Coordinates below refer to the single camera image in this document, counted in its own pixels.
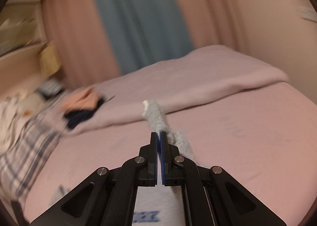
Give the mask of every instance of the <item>navy cloth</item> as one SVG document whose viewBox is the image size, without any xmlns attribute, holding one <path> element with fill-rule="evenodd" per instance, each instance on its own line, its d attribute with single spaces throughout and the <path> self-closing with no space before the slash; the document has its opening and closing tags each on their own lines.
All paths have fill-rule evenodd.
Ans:
<svg viewBox="0 0 317 226">
<path fill-rule="evenodd" d="M 97 107 L 93 110 L 73 110 L 67 114 L 64 114 L 64 118 L 68 119 L 67 127 L 69 129 L 74 129 L 79 123 L 89 120 L 93 117 L 95 112 L 105 103 L 105 100 L 101 98 L 98 103 Z"/>
</svg>

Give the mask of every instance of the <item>wooden shelf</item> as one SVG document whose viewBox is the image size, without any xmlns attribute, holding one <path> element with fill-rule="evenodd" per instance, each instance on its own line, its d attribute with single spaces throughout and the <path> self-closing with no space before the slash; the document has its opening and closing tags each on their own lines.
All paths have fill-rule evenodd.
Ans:
<svg viewBox="0 0 317 226">
<path fill-rule="evenodd" d="M 0 32 L 6 32 L 7 33 L 7 32 L 9 32 L 11 30 L 22 30 L 23 28 L 26 28 L 26 27 L 35 28 L 35 27 L 37 27 L 37 23 L 36 22 L 30 22 L 30 23 L 10 26 L 10 27 L 7 27 L 7 28 L 0 28 Z"/>
<path fill-rule="evenodd" d="M 19 60 L 38 54 L 46 43 L 35 43 L 29 46 L 19 48 L 0 57 L 0 70 L 12 65 Z"/>
</svg>

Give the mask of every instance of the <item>shelf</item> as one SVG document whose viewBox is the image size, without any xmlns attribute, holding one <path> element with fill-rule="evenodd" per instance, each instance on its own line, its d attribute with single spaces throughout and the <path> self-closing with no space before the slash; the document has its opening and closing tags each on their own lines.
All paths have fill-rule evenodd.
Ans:
<svg viewBox="0 0 317 226">
<path fill-rule="evenodd" d="M 36 30 L 36 23 L 17 25 L 0 30 L 0 55 L 26 45 L 31 40 L 39 41 L 40 39 L 35 37 Z"/>
<path fill-rule="evenodd" d="M 35 43 L 29 46 L 19 48 L 0 57 L 0 70 L 12 65 L 19 60 L 38 54 L 46 43 Z"/>
</svg>

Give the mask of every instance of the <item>mattress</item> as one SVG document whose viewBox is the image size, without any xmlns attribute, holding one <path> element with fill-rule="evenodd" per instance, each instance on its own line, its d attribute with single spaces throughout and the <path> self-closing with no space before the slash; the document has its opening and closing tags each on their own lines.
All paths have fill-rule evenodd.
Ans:
<svg viewBox="0 0 317 226">
<path fill-rule="evenodd" d="M 171 112 L 167 120 L 188 139 L 198 165 L 223 167 L 288 226 L 297 226 L 316 199 L 317 106 L 289 84 L 245 90 Z M 65 136 L 26 199 L 25 217 L 32 221 L 43 213 L 59 185 L 72 189 L 98 167 L 119 167 L 149 141 L 145 121 Z M 157 187 L 147 191 L 153 193 L 149 211 L 168 202 L 162 198 L 170 195 L 168 189 L 162 195 L 155 195 L 160 191 Z M 139 194 L 135 211 L 151 198 Z M 166 206 L 165 212 L 182 220 L 178 203 L 174 208 Z M 165 222 L 162 225 L 172 218 L 157 217 Z"/>
</svg>

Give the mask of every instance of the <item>metal screw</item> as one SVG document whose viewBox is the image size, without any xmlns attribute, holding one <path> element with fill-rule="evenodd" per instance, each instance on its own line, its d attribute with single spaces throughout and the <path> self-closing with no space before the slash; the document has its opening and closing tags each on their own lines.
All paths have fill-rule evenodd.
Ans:
<svg viewBox="0 0 317 226">
<path fill-rule="evenodd" d="M 97 170 L 97 173 L 101 175 L 105 175 L 107 173 L 107 169 L 105 167 L 101 167 Z"/>
<path fill-rule="evenodd" d="M 177 162 L 177 163 L 182 163 L 185 159 L 184 159 L 184 157 L 182 157 L 182 156 L 176 156 L 175 158 L 174 158 L 174 160 Z"/>
<path fill-rule="evenodd" d="M 222 173 L 222 168 L 219 166 L 215 166 L 212 168 L 212 171 L 216 174 Z"/>
<path fill-rule="evenodd" d="M 145 161 L 145 159 L 142 156 L 138 156 L 138 157 L 135 158 L 135 162 L 138 163 L 138 164 L 141 164 L 144 161 Z"/>
</svg>

